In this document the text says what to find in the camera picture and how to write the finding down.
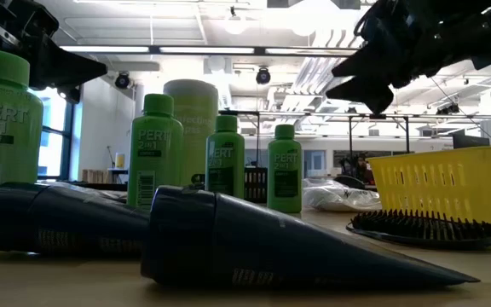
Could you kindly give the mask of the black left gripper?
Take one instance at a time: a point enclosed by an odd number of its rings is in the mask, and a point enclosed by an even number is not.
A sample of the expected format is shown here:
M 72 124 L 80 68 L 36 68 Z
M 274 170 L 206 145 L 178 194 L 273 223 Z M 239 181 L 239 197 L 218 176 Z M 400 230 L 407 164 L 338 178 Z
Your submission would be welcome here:
M 71 104 L 80 103 L 80 84 L 107 73 L 107 66 L 57 46 L 52 37 L 58 20 L 40 3 L 0 0 L 0 50 L 30 64 L 29 85 L 57 88 Z

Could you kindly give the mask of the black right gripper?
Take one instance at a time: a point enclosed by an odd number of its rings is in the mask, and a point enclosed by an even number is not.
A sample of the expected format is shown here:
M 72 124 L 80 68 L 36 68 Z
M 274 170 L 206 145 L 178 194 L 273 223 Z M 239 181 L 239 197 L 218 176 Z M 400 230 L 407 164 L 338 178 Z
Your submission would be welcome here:
M 483 1 L 377 1 L 355 26 L 364 45 L 332 69 L 333 77 L 360 78 L 329 89 L 326 97 L 384 112 L 394 99 L 387 84 L 400 88 L 421 74 L 437 73 L 453 57 L 450 38 L 442 34 L 482 10 Z

